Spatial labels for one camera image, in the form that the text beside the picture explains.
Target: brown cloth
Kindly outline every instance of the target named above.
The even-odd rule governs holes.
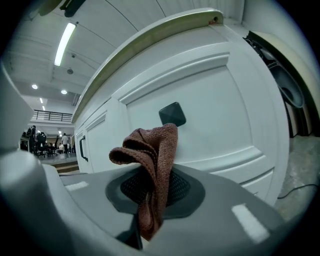
[[[122,147],[109,153],[110,160],[118,165],[140,163],[152,180],[153,191],[147,193],[138,208],[140,234],[148,241],[162,224],[177,142],[178,129],[175,124],[168,123],[151,130],[134,130],[124,139]]]

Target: ceiling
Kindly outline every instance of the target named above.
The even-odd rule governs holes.
[[[239,24],[244,0],[86,0],[71,18],[65,17],[59,6],[46,16],[30,12],[6,49],[4,65],[22,95],[75,105],[91,76],[125,40],[159,19],[205,7],[221,10],[225,23]],[[78,24],[61,66],[55,66],[58,45],[69,22]]]

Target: concrete floor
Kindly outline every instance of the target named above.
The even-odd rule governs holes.
[[[320,137],[295,136],[290,139],[290,155],[286,176],[280,197],[293,188],[306,184],[319,184]],[[309,206],[317,188],[307,186],[291,192],[287,197],[278,199],[274,207],[286,220],[302,214]]]
[[[62,164],[77,161],[77,155],[76,153],[46,155],[45,158],[43,156],[39,156],[39,160],[45,165]]]

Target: balcony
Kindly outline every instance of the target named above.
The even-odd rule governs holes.
[[[30,121],[52,121],[55,123],[71,123],[72,114],[59,113],[43,110],[34,110],[34,115]]]

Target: fluorescent light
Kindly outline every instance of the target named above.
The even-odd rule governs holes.
[[[60,43],[58,46],[58,50],[56,51],[54,65],[60,66],[62,57],[63,57],[65,49],[67,47],[67,43],[68,43],[73,31],[75,30],[75,28],[76,28],[75,24],[68,23],[68,25],[66,25],[66,28],[63,32],[63,35],[61,37],[61,40],[60,40]]]

